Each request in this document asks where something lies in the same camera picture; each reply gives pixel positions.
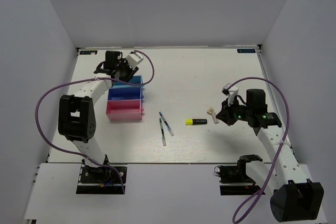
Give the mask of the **tan eraser with barcode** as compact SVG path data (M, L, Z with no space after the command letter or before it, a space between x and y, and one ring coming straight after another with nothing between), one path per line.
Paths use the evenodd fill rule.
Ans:
M207 111L207 114L212 115L214 113L214 109L213 108L209 108Z

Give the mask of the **yellow cap black highlighter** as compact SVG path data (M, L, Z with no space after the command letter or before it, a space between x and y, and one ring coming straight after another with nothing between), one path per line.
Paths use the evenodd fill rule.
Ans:
M206 125L207 119L187 119L185 120L185 124L190 125Z

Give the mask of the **blue ink pen refill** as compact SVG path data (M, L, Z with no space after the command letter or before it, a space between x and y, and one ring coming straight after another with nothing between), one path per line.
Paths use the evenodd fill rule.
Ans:
M159 112L159 115L161 117L161 119L163 120L164 124L166 125L167 127L167 130L170 134L170 136L174 136L174 132L172 131L170 125L168 124L167 120L165 119L164 115L162 114L162 112Z

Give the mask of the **green ink pen refill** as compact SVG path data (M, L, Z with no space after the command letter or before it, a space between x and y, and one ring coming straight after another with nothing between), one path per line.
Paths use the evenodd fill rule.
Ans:
M159 118L159 123L160 123L160 129L161 129L162 144L164 147L166 147L166 139L165 139L165 134L164 134L163 122L161 118Z

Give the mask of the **grey rectangular eraser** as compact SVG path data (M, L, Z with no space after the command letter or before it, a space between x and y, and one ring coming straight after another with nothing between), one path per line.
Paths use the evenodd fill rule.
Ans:
M219 123L219 120L216 118L216 113L215 112L212 113L212 118L213 118L213 121L214 121L215 124Z

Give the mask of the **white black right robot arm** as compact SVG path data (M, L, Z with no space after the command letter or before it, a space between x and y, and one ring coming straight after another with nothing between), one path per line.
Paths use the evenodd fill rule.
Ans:
M282 140L284 130L278 115L268 112L262 89L248 89L246 102L240 104L238 88L224 88L227 99L216 115L228 126L247 122L261 141L269 158L275 162L269 169L256 154L240 156L235 166L218 166L215 173L221 183L255 183L270 195L270 208L278 222L315 220L322 203L324 189L302 170L290 146Z

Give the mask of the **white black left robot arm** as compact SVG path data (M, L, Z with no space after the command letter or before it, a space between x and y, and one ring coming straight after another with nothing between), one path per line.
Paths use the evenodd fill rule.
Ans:
M69 140L80 154L85 164L93 168L93 176L101 182L110 178L111 168L107 156L95 140L95 103L117 80L129 82L138 71L144 57L135 51L125 58L120 51L106 51L105 61L99 63L93 72L93 80L75 94L63 95L59 102L58 132Z

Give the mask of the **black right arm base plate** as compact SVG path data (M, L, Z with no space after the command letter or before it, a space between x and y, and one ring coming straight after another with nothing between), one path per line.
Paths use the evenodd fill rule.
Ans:
M214 174L219 177L221 196L251 196L260 190L254 180L238 173L237 166L218 165Z

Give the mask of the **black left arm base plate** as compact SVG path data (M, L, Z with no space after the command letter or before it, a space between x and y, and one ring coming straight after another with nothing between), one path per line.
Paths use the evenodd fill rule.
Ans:
M119 176L122 178L124 187L127 179L127 167L116 166L116 171L107 168L81 166L76 194L77 195L122 195L122 186Z

